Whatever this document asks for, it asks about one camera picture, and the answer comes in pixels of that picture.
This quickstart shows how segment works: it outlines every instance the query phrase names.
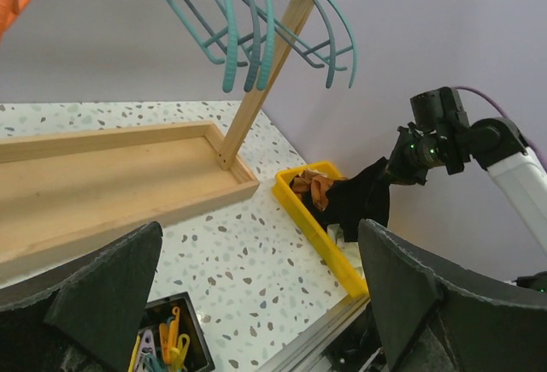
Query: white cloth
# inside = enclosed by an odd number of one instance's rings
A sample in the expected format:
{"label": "white cloth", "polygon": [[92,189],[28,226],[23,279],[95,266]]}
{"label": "white cloth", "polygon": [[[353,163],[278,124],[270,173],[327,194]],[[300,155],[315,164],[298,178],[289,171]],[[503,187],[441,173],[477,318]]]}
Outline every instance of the white cloth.
{"label": "white cloth", "polygon": [[328,233],[328,236],[331,237],[336,246],[342,251],[353,269],[364,278],[365,272],[362,268],[359,245],[356,242],[344,242],[344,231],[340,229],[338,224],[332,224],[326,227],[326,233]]}

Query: clothespin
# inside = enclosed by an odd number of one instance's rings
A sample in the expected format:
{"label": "clothespin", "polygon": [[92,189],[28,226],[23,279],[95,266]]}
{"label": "clothespin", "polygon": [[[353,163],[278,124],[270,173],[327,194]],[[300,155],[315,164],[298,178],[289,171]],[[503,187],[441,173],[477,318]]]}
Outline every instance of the clothespin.
{"label": "clothespin", "polygon": [[154,345],[154,334],[151,329],[146,329],[140,339],[138,346],[137,362],[133,367],[134,372],[146,372],[144,368],[144,358],[147,355],[156,357],[156,346]]}
{"label": "clothespin", "polygon": [[170,316],[167,323],[161,323],[159,326],[163,362],[167,365],[170,365],[172,362],[169,349],[176,348],[177,346],[177,338],[179,337],[180,308],[178,306],[174,306],[172,313],[174,316]]}
{"label": "clothespin", "polygon": [[179,337],[179,323],[180,323],[180,308],[178,306],[173,307],[172,311],[174,315],[174,319],[168,324],[169,325],[169,353],[168,353],[168,362],[167,364],[170,365],[171,360],[171,348],[177,347],[177,339]]}
{"label": "clothespin", "polygon": [[148,372],[168,372],[167,367],[161,366],[157,357],[153,356],[151,353],[147,353],[144,356],[143,362]]}
{"label": "clothespin", "polygon": [[129,368],[127,372],[133,372],[135,369],[135,363],[137,362],[138,347],[140,345],[140,335],[137,334],[137,339],[135,340],[135,346],[133,347],[133,352],[131,355],[131,362],[129,363]]}
{"label": "clothespin", "polygon": [[169,357],[169,326],[166,323],[161,323],[159,326],[160,331],[160,346],[162,348],[163,362],[167,365],[170,364]]}
{"label": "clothespin", "polygon": [[170,348],[171,369],[173,372],[182,372],[185,367],[186,354],[190,348],[190,337],[187,334],[181,334],[176,347]]}

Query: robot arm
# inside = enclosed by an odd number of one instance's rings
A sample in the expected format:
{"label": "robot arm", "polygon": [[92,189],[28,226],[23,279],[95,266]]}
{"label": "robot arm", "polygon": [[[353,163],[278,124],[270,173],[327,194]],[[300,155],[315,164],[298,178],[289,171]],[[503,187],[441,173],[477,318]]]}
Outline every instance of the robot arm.
{"label": "robot arm", "polygon": [[547,254],[547,174],[517,126],[507,118],[469,125],[458,91],[449,87],[410,99],[415,122],[399,127],[385,175],[392,184],[425,185],[427,171],[463,171],[471,156],[517,210]]}

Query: wooden tray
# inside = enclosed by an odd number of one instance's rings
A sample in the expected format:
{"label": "wooden tray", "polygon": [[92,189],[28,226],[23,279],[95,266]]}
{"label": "wooden tray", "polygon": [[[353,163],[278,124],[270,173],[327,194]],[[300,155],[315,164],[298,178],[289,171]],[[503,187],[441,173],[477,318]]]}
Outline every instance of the wooden tray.
{"label": "wooden tray", "polygon": [[250,197],[238,158],[216,158],[213,122],[0,140],[0,280]]}

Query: blue clothespin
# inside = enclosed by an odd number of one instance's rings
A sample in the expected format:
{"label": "blue clothespin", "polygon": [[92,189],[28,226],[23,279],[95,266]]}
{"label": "blue clothespin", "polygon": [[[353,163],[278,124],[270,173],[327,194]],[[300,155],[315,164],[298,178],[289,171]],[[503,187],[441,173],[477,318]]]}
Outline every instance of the blue clothespin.
{"label": "blue clothespin", "polygon": [[144,356],[144,367],[149,372],[168,372],[167,366],[160,363],[157,357],[155,357],[151,353],[147,353]]}

